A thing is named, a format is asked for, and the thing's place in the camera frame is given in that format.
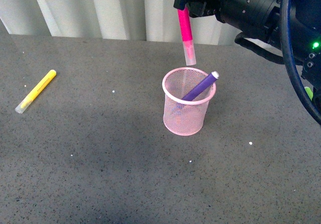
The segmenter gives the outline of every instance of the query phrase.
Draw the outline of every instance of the pink mesh pen holder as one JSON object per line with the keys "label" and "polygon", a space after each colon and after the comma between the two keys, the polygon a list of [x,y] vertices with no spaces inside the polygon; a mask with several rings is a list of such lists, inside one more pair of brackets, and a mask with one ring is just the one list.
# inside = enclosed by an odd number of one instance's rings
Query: pink mesh pen holder
{"label": "pink mesh pen holder", "polygon": [[193,101],[182,98],[208,74],[195,68],[182,67],[170,71],[163,79],[165,107],[163,121],[174,134],[188,136],[197,133],[203,126],[209,101],[216,91],[215,83]]}

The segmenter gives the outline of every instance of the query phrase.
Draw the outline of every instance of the yellow marker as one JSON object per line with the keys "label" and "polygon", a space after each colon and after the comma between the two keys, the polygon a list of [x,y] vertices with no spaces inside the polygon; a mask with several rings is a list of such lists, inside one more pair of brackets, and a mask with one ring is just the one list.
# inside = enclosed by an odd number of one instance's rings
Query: yellow marker
{"label": "yellow marker", "polygon": [[41,79],[41,81],[31,90],[31,92],[25,97],[24,100],[16,107],[16,112],[22,114],[28,106],[36,99],[36,97],[41,93],[42,90],[51,82],[51,80],[56,76],[55,70],[50,70],[47,75]]}

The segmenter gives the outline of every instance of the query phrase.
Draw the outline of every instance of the black cable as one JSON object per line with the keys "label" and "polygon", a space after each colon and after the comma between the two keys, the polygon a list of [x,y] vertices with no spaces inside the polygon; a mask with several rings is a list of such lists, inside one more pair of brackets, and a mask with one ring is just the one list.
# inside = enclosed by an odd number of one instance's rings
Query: black cable
{"label": "black cable", "polygon": [[290,33],[290,10],[291,10],[291,0],[282,0],[281,10],[280,10],[280,37],[281,37],[281,47],[284,58],[284,65],[286,67],[287,74],[290,78],[292,86],[296,92],[296,95],[300,99],[301,103],[308,111],[308,113],[321,125],[321,114],[316,109],[316,107],[311,102],[309,96],[307,95],[304,86],[301,82],[300,76],[297,72],[294,63],[294,57],[292,52],[291,44],[291,33]]}
{"label": "black cable", "polygon": [[[249,37],[244,32],[241,32],[235,37],[234,42],[248,50],[251,50],[255,54],[259,55],[260,57],[263,57],[264,59],[270,62],[274,62],[279,65],[284,65],[283,57],[267,51],[266,49],[256,45],[255,43],[247,40],[246,38]],[[303,63],[298,60],[295,61],[295,64],[298,66],[303,65]]]}

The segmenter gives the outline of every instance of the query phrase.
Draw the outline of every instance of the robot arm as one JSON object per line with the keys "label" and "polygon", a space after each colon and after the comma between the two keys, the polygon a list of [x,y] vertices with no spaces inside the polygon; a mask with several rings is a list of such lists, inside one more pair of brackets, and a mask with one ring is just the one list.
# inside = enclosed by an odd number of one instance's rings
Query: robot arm
{"label": "robot arm", "polygon": [[[237,44],[252,50],[269,61],[284,64],[286,59],[246,40],[246,38],[259,39],[281,50],[281,1],[175,0],[174,7],[180,10],[183,10],[185,6],[188,7],[192,18],[215,15],[218,21],[232,25],[242,31],[235,39]],[[291,0],[289,15],[291,46],[295,64],[303,66],[301,77],[313,85],[312,102],[318,112],[321,112],[320,6],[321,0]]]}

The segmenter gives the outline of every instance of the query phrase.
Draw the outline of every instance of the white curtain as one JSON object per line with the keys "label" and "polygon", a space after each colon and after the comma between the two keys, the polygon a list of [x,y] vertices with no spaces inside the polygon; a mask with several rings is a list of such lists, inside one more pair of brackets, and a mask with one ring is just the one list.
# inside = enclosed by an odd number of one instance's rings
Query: white curtain
{"label": "white curtain", "polygon": [[[0,0],[10,34],[180,42],[174,0]],[[231,45],[239,32],[215,17],[191,19],[195,43]]]}

